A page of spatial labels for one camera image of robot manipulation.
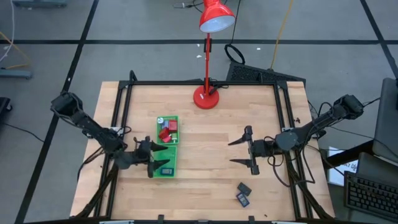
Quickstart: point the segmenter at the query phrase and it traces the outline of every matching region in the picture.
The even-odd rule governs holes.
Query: lamp base
[[[193,102],[201,109],[212,109],[217,105],[219,99],[220,96],[217,90],[210,96],[206,96],[203,86],[199,86],[193,93]]]

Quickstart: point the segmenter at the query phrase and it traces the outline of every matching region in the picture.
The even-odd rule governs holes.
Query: green board
[[[159,133],[160,133],[160,130],[162,130],[162,125],[156,123],[156,141],[157,141],[157,143],[162,144],[164,146],[173,146],[173,145],[178,144],[180,142],[180,121],[178,120],[178,116],[159,116],[157,118],[163,118],[164,121],[168,121],[168,120],[176,120],[177,121],[177,140],[175,142],[173,142],[173,140],[171,140],[168,143],[164,143],[163,140],[161,140],[159,138]]]
[[[154,152],[155,160],[170,159],[170,162],[162,165],[154,172],[154,178],[174,178],[177,163],[177,146],[167,146],[168,149]],[[162,169],[173,169],[172,175],[163,175]]]

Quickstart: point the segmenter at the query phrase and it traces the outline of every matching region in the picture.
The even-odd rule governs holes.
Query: computer keyboard
[[[348,171],[344,175],[346,207],[398,222],[398,185]]]

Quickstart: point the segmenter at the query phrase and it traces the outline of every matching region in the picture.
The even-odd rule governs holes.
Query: wooden tabletop
[[[307,97],[302,82],[289,82],[289,96],[294,118],[301,126],[311,121]],[[94,120],[107,127],[116,99],[118,83],[103,82]],[[246,125],[253,128],[253,138],[275,136],[280,133],[279,120],[272,86],[230,86],[221,89],[220,102],[211,110],[201,110],[192,99],[196,86],[133,86],[127,117],[132,132],[124,141],[130,150],[133,137],[155,139],[156,117],[178,115],[180,144],[174,179],[150,179],[146,166],[131,166],[119,172],[113,206],[113,219],[155,220],[160,214],[166,220],[294,220],[290,190],[275,177],[266,159],[257,158],[260,175],[251,175],[244,165],[230,159],[249,158],[248,145],[227,146],[239,139]],[[312,146],[318,147],[311,140]],[[85,158],[99,147],[88,140]],[[320,154],[305,148],[316,184],[308,188],[327,213],[334,216]],[[85,166],[77,185],[71,215],[76,215],[91,199],[99,186],[103,156]],[[289,183],[285,164],[277,168],[281,178]],[[243,208],[237,201],[236,188],[240,182],[252,189],[250,205]],[[302,194],[298,198],[305,216]],[[108,193],[104,194],[101,213],[104,214]]]

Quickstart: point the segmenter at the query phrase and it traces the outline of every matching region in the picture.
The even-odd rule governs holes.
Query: gray floor
[[[78,40],[92,0],[69,0],[65,9],[16,9],[16,39]],[[198,29],[200,13],[173,9],[177,0],[100,0],[88,39],[203,39]],[[385,39],[398,39],[395,0],[368,0]],[[229,0],[234,12],[238,0]],[[289,0],[242,0],[236,39],[275,39]],[[0,2],[0,31],[11,36],[11,10]],[[232,28],[213,35],[229,39]],[[295,1],[283,39],[376,40],[376,35],[357,0]],[[237,44],[247,65],[268,68],[273,45]],[[0,45],[0,55],[5,52]],[[44,138],[52,119],[50,101],[62,89],[77,45],[20,45],[32,59],[27,68],[31,80],[0,79],[0,96],[10,97],[14,110],[5,122],[28,129]],[[229,60],[224,45],[214,45],[211,76],[224,80]],[[398,57],[398,46],[389,46]],[[14,49],[2,62],[7,67],[23,62]],[[102,81],[126,79],[133,69],[140,80],[188,80],[204,76],[203,46],[179,45],[85,45],[70,91],[93,115]],[[307,79],[308,99],[319,107],[346,93],[361,101],[377,98],[382,79],[394,77],[380,45],[281,45],[274,70]],[[372,136],[377,103],[355,121],[337,127]],[[321,147],[349,148],[367,139],[328,130]],[[32,136],[2,126],[0,129],[0,217],[15,220],[32,175],[42,143]],[[30,205],[26,222],[67,218],[76,188],[76,172],[82,162],[86,139],[80,132],[59,123],[44,169]],[[330,186],[336,216],[344,218],[341,187]]]

